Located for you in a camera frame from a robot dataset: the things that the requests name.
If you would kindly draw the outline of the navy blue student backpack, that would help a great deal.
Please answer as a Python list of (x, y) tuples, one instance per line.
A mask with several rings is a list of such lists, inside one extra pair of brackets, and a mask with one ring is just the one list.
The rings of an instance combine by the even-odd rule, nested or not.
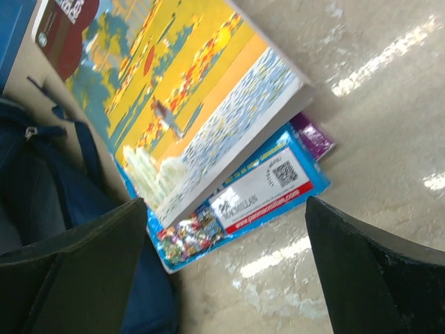
[[(40, 126), (25, 109), (1, 101), (1, 255), (55, 237), (120, 205), (102, 189), (88, 126), (74, 124), (87, 170), (53, 144), (65, 130)], [(176, 333), (177, 295), (145, 233), (119, 333)]]

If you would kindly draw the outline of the purple treehouse storey book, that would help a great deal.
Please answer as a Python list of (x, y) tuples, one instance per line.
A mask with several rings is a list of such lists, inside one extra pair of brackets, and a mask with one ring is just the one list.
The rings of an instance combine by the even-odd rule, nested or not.
[(303, 112), (294, 116), (289, 123), (315, 160), (321, 160), (334, 149), (335, 142)]

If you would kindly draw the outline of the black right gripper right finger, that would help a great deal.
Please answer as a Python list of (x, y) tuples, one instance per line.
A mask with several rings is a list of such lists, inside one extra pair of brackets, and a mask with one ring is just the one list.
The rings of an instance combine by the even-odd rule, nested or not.
[(334, 333), (443, 333), (444, 252), (308, 197), (305, 221)]

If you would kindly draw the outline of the colourful children's book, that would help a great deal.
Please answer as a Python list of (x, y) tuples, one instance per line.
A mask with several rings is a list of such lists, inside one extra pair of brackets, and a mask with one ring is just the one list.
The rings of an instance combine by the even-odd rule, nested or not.
[(314, 96), (233, 1), (43, 1), (32, 36), (163, 227)]

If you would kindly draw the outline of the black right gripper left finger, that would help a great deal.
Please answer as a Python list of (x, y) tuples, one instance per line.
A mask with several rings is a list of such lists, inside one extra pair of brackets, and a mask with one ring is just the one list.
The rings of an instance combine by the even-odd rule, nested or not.
[(145, 238), (141, 199), (1, 255), (2, 333), (119, 333)]

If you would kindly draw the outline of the blue children's book underneath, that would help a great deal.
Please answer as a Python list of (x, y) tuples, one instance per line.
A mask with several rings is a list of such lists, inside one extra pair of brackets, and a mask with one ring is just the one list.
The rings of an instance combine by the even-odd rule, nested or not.
[(191, 216), (164, 228), (147, 211), (146, 233), (174, 273), (303, 204), (330, 185), (290, 123), (275, 132)]

